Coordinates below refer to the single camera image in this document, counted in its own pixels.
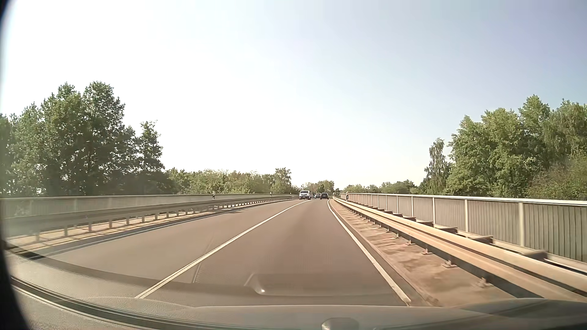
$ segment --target clear sky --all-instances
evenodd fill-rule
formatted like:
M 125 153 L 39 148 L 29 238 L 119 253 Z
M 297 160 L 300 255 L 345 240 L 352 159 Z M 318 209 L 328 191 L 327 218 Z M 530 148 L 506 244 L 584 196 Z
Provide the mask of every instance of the clear sky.
M 64 82 L 156 120 L 169 169 L 416 184 L 464 115 L 587 102 L 585 1 L 15 1 L 0 110 Z

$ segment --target metal guardrail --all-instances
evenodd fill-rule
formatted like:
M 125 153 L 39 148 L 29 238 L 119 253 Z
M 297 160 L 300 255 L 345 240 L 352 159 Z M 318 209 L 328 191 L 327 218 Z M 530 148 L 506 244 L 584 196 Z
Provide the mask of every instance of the metal guardrail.
M 396 231 L 398 236 L 401 234 L 410 242 L 411 240 L 421 242 L 426 252 L 430 246 L 446 253 L 449 256 L 447 267 L 453 267 L 453 258 L 456 258 L 540 297 L 587 302 L 587 297 L 569 290 L 570 288 L 587 292 L 585 275 L 482 241 L 455 235 L 454 227 L 434 228 L 430 221 L 399 217 L 385 212 L 382 208 L 368 207 L 340 198 L 335 200 L 381 227 L 387 228 L 388 231 Z
M 4 211 L 13 215 L 3 218 L 3 232 L 6 237 L 16 235 L 39 235 L 40 232 L 61 228 L 65 235 L 69 227 L 88 225 L 131 217 L 144 217 L 180 211 L 195 212 L 212 207 L 260 203 L 262 201 L 287 200 L 298 198 L 291 194 L 231 194 L 231 195 L 163 195 L 163 196 L 97 196 L 97 197 L 41 197 L 41 198 L 4 198 L 0 200 L 3 208 L 14 210 L 22 203 L 28 205 L 26 215 Z
M 348 193 L 349 200 L 587 262 L 587 201 Z

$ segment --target road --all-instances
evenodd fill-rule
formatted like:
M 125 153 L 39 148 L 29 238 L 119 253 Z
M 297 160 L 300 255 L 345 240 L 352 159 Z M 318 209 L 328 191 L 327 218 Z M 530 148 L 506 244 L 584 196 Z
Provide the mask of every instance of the road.
M 13 259 L 12 268 L 17 277 L 76 298 L 192 307 L 406 305 L 384 278 L 398 275 L 376 268 L 326 200 L 248 207 L 36 261 Z

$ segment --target white solid line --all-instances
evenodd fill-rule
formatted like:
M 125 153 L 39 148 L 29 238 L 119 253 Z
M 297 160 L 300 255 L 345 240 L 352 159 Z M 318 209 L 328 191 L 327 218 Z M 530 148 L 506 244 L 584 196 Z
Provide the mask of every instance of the white solid line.
M 346 226 L 338 218 L 338 216 L 336 215 L 336 213 L 334 213 L 334 211 L 332 211 L 332 208 L 330 207 L 330 201 L 328 201 L 328 209 L 330 210 L 330 212 L 332 213 L 332 215 L 334 215 L 334 217 L 338 220 L 338 223 L 342 226 L 342 228 L 344 228 L 346 230 L 347 234 L 349 234 L 350 237 L 353 239 L 353 241 L 355 241 L 355 243 L 359 246 L 359 248 L 361 249 L 361 251 L 363 251 L 363 253 L 371 261 L 371 263 L 373 264 L 373 266 L 375 266 L 375 268 L 377 268 L 377 270 L 379 271 L 379 274 L 381 274 L 381 276 L 383 276 L 383 278 L 385 279 L 385 281 L 387 281 L 387 283 L 393 289 L 393 291 L 395 291 L 395 293 L 397 293 L 397 295 L 400 297 L 400 299 L 403 302 L 405 302 L 406 305 L 409 306 L 410 303 L 411 303 L 411 299 L 403 292 L 403 290 L 399 286 L 397 286 L 397 284 L 395 283 L 395 281 L 393 281 L 393 279 L 383 269 L 383 267 L 381 267 L 381 265 L 377 262 L 377 260 L 375 260 L 375 258 L 373 258 L 373 256 L 371 255 L 371 253 L 369 253 L 367 251 L 367 249 L 365 249 L 365 247 L 363 246 L 363 244 L 361 244 L 361 242 L 359 242 L 359 240 L 355 237 L 355 235 L 353 235 L 353 233 L 351 233 L 350 230 L 348 228 L 346 228 Z
M 166 285 L 167 283 L 171 282 L 171 281 L 172 281 L 174 278 L 176 278 L 176 277 L 178 277 L 179 275 L 183 274 L 184 272 L 186 272 L 187 270 L 189 270 L 189 269 L 190 269 L 190 268 L 192 268 L 193 266 L 195 266 L 195 265 L 197 265 L 197 264 L 201 263 L 202 261 L 204 261 L 204 260 L 205 260 L 206 258 L 208 258 L 209 256 L 211 256 L 211 255 L 213 255 L 214 253 L 218 252 L 220 249 L 222 249 L 222 248 L 223 248 L 223 247 L 225 247 L 226 245 L 228 245 L 228 244 L 230 244 L 230 243 L 234 242 L 234 241 L 235 241 L 237 238 L 239 238 L 240 236 L 243 236 L 244 234 L 246 234 L 246 233 L 248 233 L 249 231 L 251 231 L 251 230 L 253 230 L 253 229 L 255 229 L 255 228 L 259 227 L 260 225 L 264 224 L 265 222 L 267 222 L 267 221 L 269 221 L 269 220 L 271 220 L 271 219 L 275 218 L 276 216 L 278 216 L 278 215 L 282 214 L 283 212 L 286 212 L 286 211 L 287 211 L 287 210 L 289 210 L 290 208 L 292 208 L 292 207 L 294 207 L 294 206 L 298 206 L 298 205 L 300 205 L 300 204 L 303 204 L 303 203 L 305 203 L 305 202 L 307 202 L 307 201 L 303 201 L 303 202 L 301 202 L 301 203 L 298 203 L 298 204 L 295 204 L 295 205 L 293 205 L 293 206 L 290 206 L 290 207 L 286 208 L 285 210 L 283 210 L 283 211 L 279 212 L 278 214 L 275 214 L 275 215 L 271 216 L 270 218 L 267 218 L 267 219 L 265 219 L 265 220 L 261 221 L 260 223 L 258 223 L 258 224 L 256 224 L 256 225 L 252 226 L 251 228 L 249 228 L 249 229 L 247 229 L 247 230 L 243 231 L 242 233 L 240 233 L 240 234 L 236 235 L 235 237 L 232 237 L 230 240 L 228 240 L 228 241 L 226 241 L 226 242 L 222 243 L 222 244 L 221 244 L 221 245 L 219 245 L 217 248 L 215 248 L 215 249 L 213 249 L 212 251 L 210 251 L 210 252 L 208 252 L 208 253 L 204 254 L 204 255 L 203 255 L 203 256 L 201 256 L 200 258 L 197 258 L 196 260 L 194 260 L 194 261 L 193 261 L 193 262 L 191 262 L 190 264 L 188 264 L 188 265 L 186 265 L 186 266 L 182 267 L 180 270 L 178 270 L 178 271 L 174 272 L 173 274 L 171 274 L 171 275 L 169 275 L 169 276 L 165 277 L 165 278 L 164 278 L 164 279 L 162 279 L 162 280 L 161 280 L 159 283 L 157 283 L 157 284 L 153 285 L 152 287 L 150 287 L 150 288 L 146 289 L 145 291 L 141 292 L 141 293 L 140 293 L 138 296 L 136 296 L 135 298 L 139 298 L 139 299 L 145 298 L 146 296 L 148 296 L 148 295 L 152 294 L 153 292 L 155 292 L 155 290 L 159 289 L 159 288 L 160 288 L 160 287 L 162 287 L 163 285 Z

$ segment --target tree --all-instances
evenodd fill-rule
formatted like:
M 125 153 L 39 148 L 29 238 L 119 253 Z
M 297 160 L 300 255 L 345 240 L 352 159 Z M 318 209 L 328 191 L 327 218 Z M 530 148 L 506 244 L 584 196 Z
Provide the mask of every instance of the tree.
M 360 184 L 350 184 L 343 189 L 346 193 L 366 193 L 367 188 L 361 186 Z
M 173 191 L 172 183 L 163 170 L 160 160 L 163 148 L 159 145 L 159 133 L 155 122 L 142 122 L 142 134 L 136 139 L 138 155 L 136 157 L 136 179 L 134 186 L 140 188 L 140 194 L 166 194 Z
M 480 123 L 466 116 L 449 146 L 448 194 L 523 197 L 539 169 L 518 115 L 503 108 L 486 111 Z
M 577 154 L 534 178 L 530 198 L 587 200 L 587 156 Z
M 334 181 L 321 180 L 316 183 L 306 182 L 302 185 L 302 188 L 313 193 L 328 193 L 332 195 L 334 193 Z
M 422 187 L 422 193 L 429 195 L 441 195 L 446 189 L 446 180 L 449 174 L 449 164 L 443 154 L 444 140 L 436 139 L 429 148 L 430 163 L 424 169 L 426 172 L 426 184 Z
M 12 123 L 0 113 L 0 197 L 10 194 L 12 188 L 12 163 L 14 156 L 12 154 L 12 145 L 14 138 L 12 135 Z
M 42 172 L 42 113 L 33 103 L 20 116 L 12 115 L 12 165 L 8 191 L 13 197 L 44 195 Z
M 528 97 L 518 111 L 528 140 L 528 151 L 536 158 L 539 168 L 547 169 L 553 159 L 546 146 L 545 135 L 552 111 L 548 104 L 543 103 L 536 95 Z
M 274 184 L 271 186 L 271 192 L 274 194 L 286 194 L 291 192 L 292 178 L 291 171 L 282 167 L 275 169 Z
M 410 180 L 397 181 L 391 183 L 389 181 L 381 184 L 381 193 L 383 194 L 410 194 L 410 189 L 415 188 L 416 185 Z

